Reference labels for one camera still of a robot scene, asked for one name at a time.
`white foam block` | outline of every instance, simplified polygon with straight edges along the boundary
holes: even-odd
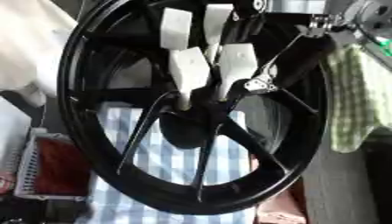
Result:
[[[161,23],[161,47],[169,50],[188,48],[193,14],[186,10],[164,9]]]
[[[194,47],[184,51],[171,51],[169,69],[182,94],[184,108],[189,105],[191,92],[207,84],[210,67],[200,48]]]
[[[206,35],[206,42],[209,45],[214,45],[221,41],[223,27],[233,8],[234,6],[230,3],[209,4],[206,7],[204,33]]]
[[[220,56],[219,97],[226,99],[231,86],[238,80],[250,79],[257,69],[257,57],[251,44],[224,45]]]

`black wheel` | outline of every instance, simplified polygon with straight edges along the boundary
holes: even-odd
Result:
[[[295,65],[306,63],[304,59],[308,54],[319,49],[308,46],[315,40],[306,39],[302,45],[297,45],[297,50],[292,48],[290,55],[277,62],[285,73],[278,75],[276,84],[279,89],[276,92],[245,93],[242,91],[244,80],[241,80],[235,84],[227,101],[206,100],[206,95],[212,94],[217,83],[212,80],[206,87],[195,91],[191,110],[178,111],[179,94],[168,73],[168,52],[159,48],[160,18],[165,7],[192,11],[193,15],[202,17],[204,6],[190,0],[144,2],[114,0],[95,7],[73,31],[63,53],[59,69],[60,111],[69,135],[96,172],[131,198],[176,214],[222,214],[241,210],[266,200],[293,183],[315,155],[327,121],[326,77],[319,67],[305,66],[301,79],[297,80],[287,74]],[[195,17],[191,46],[205,46],[200,38],[200,25],[202,20]],[[297,35],[294,26],[267,21],[259,33],[246,40],[254,44],[259,63],[263,64]],[[140,59],[149,61],[151,78],[148,86],[108,88],[108,83],[119,70]],[[247,132],[228,118],[231,110],[239,109],[252,97],[269,102],[268,105],[279,104],[290,111],[290,122],[283,125],[286,131],[282,131],[281,124],[274,129],[274,151],[261,143],[263,135],[253,130]],[[132,108],[143,109],[123,154],[106,138],[98,121],[97,111],[104,102],[124,102]],[[278,120],[278,108],[270,106],[260,110],[272,109],[275,112],[269,112],[273,115],[269,118]],[[177,185],[152,177],[129,162],[157,119],[167,123],[191,120],[189,123],[196,127],[194,130],[199,134],[194,139],[179,143],[176,137],[171,138],[174,144],[183,144],[183,148],[202,148],[199,169],[191,185]],[[208,155],[217,135],[230,137],[244,146],[259,160],[259,167],[226,184],[202,185]]]

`green checkered towel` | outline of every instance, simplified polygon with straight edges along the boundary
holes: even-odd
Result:
[[[358,45],[331,54],[327,64],[333,86],[332,149],[355,151],[373,130],[392,129],[392,73]]]

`checkered cloth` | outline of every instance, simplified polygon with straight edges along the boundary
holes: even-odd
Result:
[[[379,127],[392,129],[392,73],[358,45],[328,58],[332,72],[332,149],[357,150]]]
[[[121,151],[134,129],[141,109],[109,108],[101,113],[101,125],[112,144]],[[234,112],[231,117],[245,128],[245,115]],[[169,144],[155,122],[136,152],[134,164],[157,178],[176,184],[189,185],[195,176],[200,150],[181,150]],[[250,172],[249,154],[238,143],[218,136],[209,158],[205,185],[218,185],[238,179]],[[222,215],[178,215],[160,212],[118,192],[97,177],[92,187],[92,217],[82,217],[78,223],[252,223],[254,208]]]

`cable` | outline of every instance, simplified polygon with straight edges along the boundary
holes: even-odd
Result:
[[[81,16],[83,15],[83,12],[86,8],[86,1],[87,0],[81,0],[79,13],[78,13],[78,16],[76,17],[76,21],[78,21],[78,22],[81,21]]]
[[[365,9],[371,4],[371,2],[366,2],[366,4],[360,9],[360,11],[355,15],[353,22],[355,24],[355,27],[360,30],[360,32],[365,36],[366,39],[370,40],[372,43],[374,43],[377,46],[382,46],[382,43],[378,41],[374,36],[372,36],[370,33],[365,31],[362,28],[362,25],[359,23],[359,16],[363,15]]]

